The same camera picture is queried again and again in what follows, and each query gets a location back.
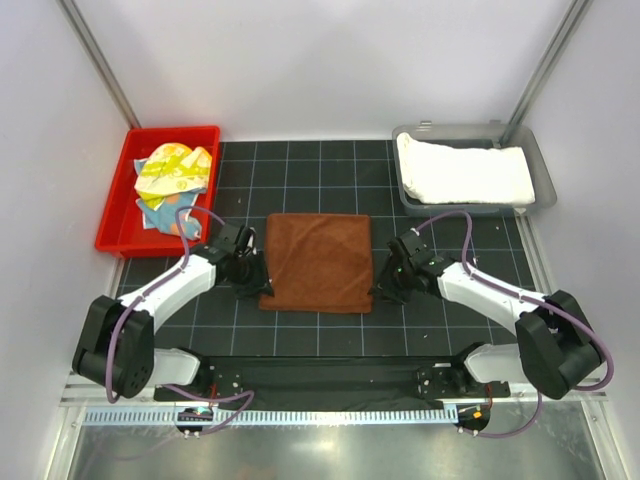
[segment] black grid mat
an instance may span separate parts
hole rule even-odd
[[[215,211],[254,227],[259,248],[271,213],[370,215],[377,274],[386,242],[420,223],[404,215],[390,141],[246,142],[221,148]],[[474,217],[473,227],[478,268],[532,289],[514,220]],[[440,254],[459,257],[465,228],[462,218],[444,219],[423,238]],[[176,261],[127,261],[119,294],[146,284]],[[514,337],[466,307],[418,294],[404,307],[377,302],[365,315],[316,314],[261,311],[257,299],[237,301],[226,286],[189,302],[156,336],[157,347],[188,347],[205,355],[450,355],[476,341],[503,344]]]

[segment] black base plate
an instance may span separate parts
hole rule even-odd
[[[485,386],[467,382],[464,393],[450,364],[453,357],[208,357],[219,392],[253,390],[255,410],[401,411],[437,408],[440,400],[484,398]],[[421,372],[443,372],[424,387]],[[494,398],[510,395],[507,384],[492,384]],[[157,389],[156,400],[184,400]]]

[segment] colorful cloth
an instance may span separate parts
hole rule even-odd
[[[133,164],[136,172],[144,169],[147,160],[134,160]],[[196,189],[190,192],[175,193],[166,197],[162,197],[162,201],[155,208],[151,208],[147,202],[139,198],[136,205],[142,210],[142,225],[148,230],[156,228],[162,233],[169,235],[179,235],[178,226],[176,225],[176,210],[185,206],[192,206],[196,203],[198,194],[204,193],[206,189]],[[180,225],[185,236],[189,240],[197,240],[202,234],[202,226],[200,222],[190,217],[191,210],[185,210],[180,213]]]
[[[166,197],[207,189],[211,155],[202,147],[192,151],[180,143],[165,143],[136,171],[136,192],[147,207],[157,210]]]

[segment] blue cloth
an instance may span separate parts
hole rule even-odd
[[[142,166],[147,160],[134,160],[133,164],[136,173],[140,173]],[[192,190],[190,192],[177,193],[171,195],[162,202],[156,210],[149,208],[141,198],[136,200],[136,205],[142,210],[143,227],[147,229],[156,228],[162,233],[169,235],[179,235],[176,225],[176,211],[181,207],[192,206],[196,203],[198,194],[204,192],[203,189]],[[197,240],[202,234],[200,222],[190,217],[191,210],[180,212],[180,225],[189,240]]]

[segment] red plastic tray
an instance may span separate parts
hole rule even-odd
[[[116,173],[111,183],[107,204],[96,237],[96,249],[116,257],[163,257],[182,255],[180,238],[155,229],[142,228],[142,211],[136,206],[138,194],[133,188],[136,172],[133,161],[147,158],[163,143],[177,142],[189,148],[204,147],[211,154],[211,177],[207,192],[198,196],[196,205],[213,206],[218,174],[220,129],[215,126],[184,128],[136,128],[130,130],[124,141]],[[211,217],[192,212],[202,225],[202,238],[209,236]]]

